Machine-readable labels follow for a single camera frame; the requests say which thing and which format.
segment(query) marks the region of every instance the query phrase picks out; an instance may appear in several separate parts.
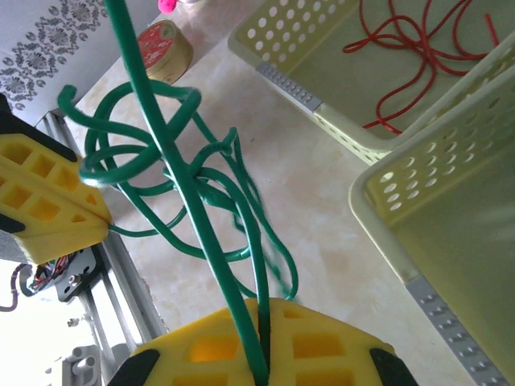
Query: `plastic basket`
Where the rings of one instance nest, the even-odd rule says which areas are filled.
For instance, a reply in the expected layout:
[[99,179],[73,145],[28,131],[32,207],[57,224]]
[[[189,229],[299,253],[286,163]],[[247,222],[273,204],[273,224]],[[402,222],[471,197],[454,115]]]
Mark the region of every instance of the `plastic basket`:
[[515,67],[371,166],[350,204],[474,380],[515,384]]
[[[420,2],[395,3],[399,14],[421,19]],[[436,24],[454,4],[435,2],[428,25]],[[515,61],[515,51],[507,52],[510,48],[515,50],[515,35],[511,35],[467,76],[460,79],[440,75],[422,101],[393,121],[403,134],[396,136],[379,126],[365,130],[361,126],[375,119],[379,99],[411,79],[418,71],[420,59],[411,52],[388,50],[375,44],[354,54],[343,54],[345,44],[365,37],[357,5],[358,0],[268,0],[231,34],[229,47],[368,164],[387,155],[431,118],[441,115],[440,109],[455,105],[462,93],[471,93]],[[515,10],[510,1],[496,2],[495,7],[491,2],[473,2],[460,24],[465,47],[476,52],[491,50],[492,42],[484,24],[474,25],[482,23],[488,11],[501,38],[513,30]],[[365,13],[370,27],[377,27],[389,17],[388,2],[367,1]],[[477,33],[471,33],[470,26]],[[450,29],[451,23],[435,35],[431,40],[435,47],[454,51]],[[402,99],[392,99],[391,112],[411,101],[419,89],[406,90]]]

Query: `red cable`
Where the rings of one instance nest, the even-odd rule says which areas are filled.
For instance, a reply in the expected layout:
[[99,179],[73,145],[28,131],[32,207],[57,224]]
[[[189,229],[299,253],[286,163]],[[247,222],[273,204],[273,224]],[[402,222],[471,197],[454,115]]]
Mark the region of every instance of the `red cable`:
[[[408,110],[410,110],[414,105],[416,105],[423,97],[426,95],[426,93],[429,91],[429,89],[432,87],[433,83],[435,82],[436,76],[438,74],[437,68],[440,68],[442,71],[455,75],[455,76],[462,76],[465,75],[468,71],[460,71],[455,70],[452,68],[449,68],[447,65],[443,64],[439,57],[443,59],[448,60],[456,60],[456,61],[465,61],[465,60],[480,60],[484,58],[487,54],[470,54],[466,52],[461,45],[459,44],[459,40],[457,37],[457,30],[459,21],[461,20],[465,10],[470,6],[472,0],[459,0],[450,10],[447,12],[447,14],[444,16],[444,18],[440,21],[440,23],[437,24],[437,26],[429,33],[427,33],[426,23],[427,23],[427,16],[429,14],[429,8],[431,6],[431,0],[426,1],[426,5],[424,6],[424,11],[422,14],[422,27],[420,27],[412,18],[409,18],[405,15],[397,15],[395,12],[395,8],[393,6],[393,0],[389,0],[389,10],[392,16],[388,18],[386,21],[384,21],[374,32],[371,32],[370,29],[367,27],[365,22],[365,13],[363,11],[363,0],[360,0],[359,3],[359,15],[360,15],[360,22],[361,26],[363,27],[365,34],[367,35],[366,38],[362,40],[358,40],[356,42],[350,43],[346,45],[343,48],[344,53],[352,53],[359,51],[361,48],[366,46],[370,42],[374,42],[375,44],[391,48],[391,49],[410,49],[411,51],[415,52],[416,54],[420,55],[422,58],[422,64],[420,69],[418,70],[417,74],[414,76],[413,79],[405,83],[403,86],[394,89],[393,91],[387,93],[384,97],[382,97],[376,105],[376,115],[377,120],[374,122],[370,122],[367,125],[363,126],[365,129],[369,129],[371,127],[374,127],[375,125],[383,125],[387,130],[395,133],[395,134],[401,134],[402,132],[398,129],[395,129],[392,125],[388,123],[389,120],[394,119],[396,117],[400,117],[402,114],[406,113]],[[461,7],[459,10],[459,13],[456,16],[456,19],[453,24],[452,29],[452,35],[453,35],[453,41],[456,46],[456,49],[460,53],[460,55],[452,55],[448,54],[446,52],[434,49],[430,46],[429,40],[431,37],[433,37],[440,28],[449,20],[449,18]],[[407,36],[401,29],[399,25],[399,20],[408,22],[417,32],[419,40],[413,40],[409,36]],[[492,24],[492,20],[490,19],[490,15],[485,15],[485,20],[488,26],[489,33],[491,35],[492,41],[494,45],[497,45],[499,43],[498,38],[496,36],[495,29]],[[380,35],[380,32],[390,25],[391,23],[394,24],[395,29],[398,33],[397,35],[393,34],[382,34]],[[385,42],[385,39],[392,39],[394,41],[399,42],[397,43],[388,43]],[[429,79],[426,87],[404,108],[398,110],[396,113],[390,114],[388,117],[383,117],[381,115],[381,107],[382,105],[392,96],[400,93],[401,91],[409,88],[413,84],[417,83],[421,78],[422,75],[427,67],[427,65],[430,65],[431,68],[431,78]]]

